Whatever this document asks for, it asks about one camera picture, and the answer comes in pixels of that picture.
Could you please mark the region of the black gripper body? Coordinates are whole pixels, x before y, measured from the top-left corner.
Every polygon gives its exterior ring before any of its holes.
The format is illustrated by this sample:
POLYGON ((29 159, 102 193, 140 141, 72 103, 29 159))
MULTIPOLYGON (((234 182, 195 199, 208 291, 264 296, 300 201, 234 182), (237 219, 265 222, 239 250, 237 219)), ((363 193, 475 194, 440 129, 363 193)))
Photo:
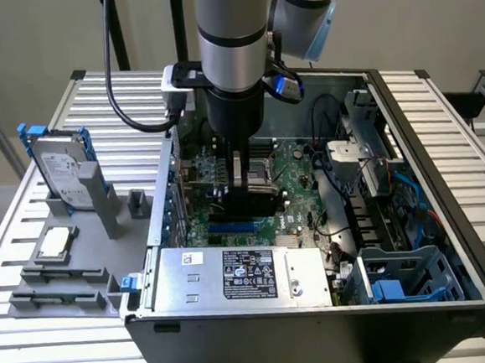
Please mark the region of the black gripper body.
POLYGON ((258 82, 239 93, 211 87, 206 90, 209 125, 224 140, 229 185, 246 189, 249 140, 264 120, 264 85, 258 82))

